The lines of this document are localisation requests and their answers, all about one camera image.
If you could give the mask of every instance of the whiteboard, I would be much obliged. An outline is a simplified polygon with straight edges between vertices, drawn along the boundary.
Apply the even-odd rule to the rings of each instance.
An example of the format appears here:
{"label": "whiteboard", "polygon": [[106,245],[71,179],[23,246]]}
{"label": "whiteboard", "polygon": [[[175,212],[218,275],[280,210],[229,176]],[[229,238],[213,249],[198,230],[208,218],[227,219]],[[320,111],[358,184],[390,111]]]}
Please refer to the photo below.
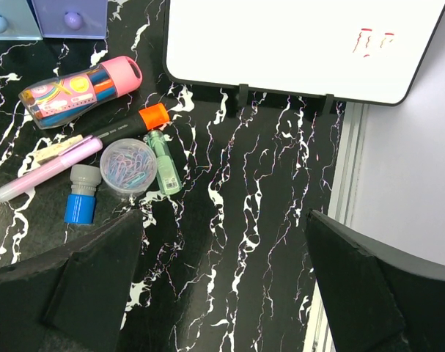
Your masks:
{"label": "whiteboard", "polygon": [[177,82],[400,103],[445,0],[170,0]]}

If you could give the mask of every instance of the desk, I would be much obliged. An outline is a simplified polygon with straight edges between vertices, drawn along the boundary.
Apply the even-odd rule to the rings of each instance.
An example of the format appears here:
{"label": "desk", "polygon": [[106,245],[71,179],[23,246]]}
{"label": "desk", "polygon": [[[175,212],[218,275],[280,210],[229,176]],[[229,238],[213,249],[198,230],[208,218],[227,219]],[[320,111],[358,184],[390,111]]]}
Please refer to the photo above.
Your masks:
{"label": "desk", "polygon": [[[47,142],[159,101],[170,110],[164,133],[184,182],[171,199],[155,182],[133,202],[102,184],[93,226],[67,226],[64,172],[0,204],[0,267],[139,208],[145,235],[118,351],[301,351],[315,283],[305,214],[327,210],[344,106],[312,123],[309,100],[258,92],[236,114],[230,92],[173,84],[161,64],[162,9],[159,1],[110,2],[107,41],[0,42],[0,186]],[[24,87],[119,55],[141,67],[138,92],[63,129],[40,131],[24,115]]]}

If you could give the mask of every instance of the orange marker cap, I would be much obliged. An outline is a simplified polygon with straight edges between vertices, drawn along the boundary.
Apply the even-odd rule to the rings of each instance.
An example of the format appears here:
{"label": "orange marker cap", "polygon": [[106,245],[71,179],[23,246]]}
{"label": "orange marker cap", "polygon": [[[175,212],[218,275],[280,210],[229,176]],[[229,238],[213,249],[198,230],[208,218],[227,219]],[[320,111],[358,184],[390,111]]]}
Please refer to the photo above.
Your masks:
{"label": "orange marker cap", "polygon": [[169,113],[162,103],[139,110],[139,115],[149,131],[170,121]]}

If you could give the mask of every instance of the sticker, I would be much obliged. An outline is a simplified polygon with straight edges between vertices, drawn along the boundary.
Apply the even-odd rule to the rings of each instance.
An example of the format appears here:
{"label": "sticker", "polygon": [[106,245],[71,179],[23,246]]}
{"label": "sticker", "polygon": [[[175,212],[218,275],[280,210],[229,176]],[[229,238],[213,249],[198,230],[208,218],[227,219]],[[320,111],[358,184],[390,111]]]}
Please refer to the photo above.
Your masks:
{"label": "sticker", "polygon": [[77,93],[85,93],[89,89],[89,81],[80,76],[71,79],[69,85]]}
{"label": "sticker", "polygon": [[38,87],[32,88],[32,93],[45,94],[47,90],[48,90],[48,86],[38,86]]}

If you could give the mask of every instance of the whiteboard stand clip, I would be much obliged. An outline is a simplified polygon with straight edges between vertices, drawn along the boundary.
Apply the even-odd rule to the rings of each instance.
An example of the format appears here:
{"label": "whiteboard stand clip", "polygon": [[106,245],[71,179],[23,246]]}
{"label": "whiteboard stand clip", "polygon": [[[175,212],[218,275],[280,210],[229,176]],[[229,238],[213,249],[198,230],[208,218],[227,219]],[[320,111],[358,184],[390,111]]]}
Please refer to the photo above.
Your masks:
{"label": "whiteboard stand clip", "polygon": [[249,86],[248,84],[239,84],[237,98],[237,111],[243,109],[249,101]]}
{"label": "whiteboard stand clip", "polygon": [[331,108],[333,107],[333,104],[334,104],[334,95],[327,94],[324,97],[321,97],[321,105],[323,105],[323,108],[321,109],[318,116],[331,114]]}

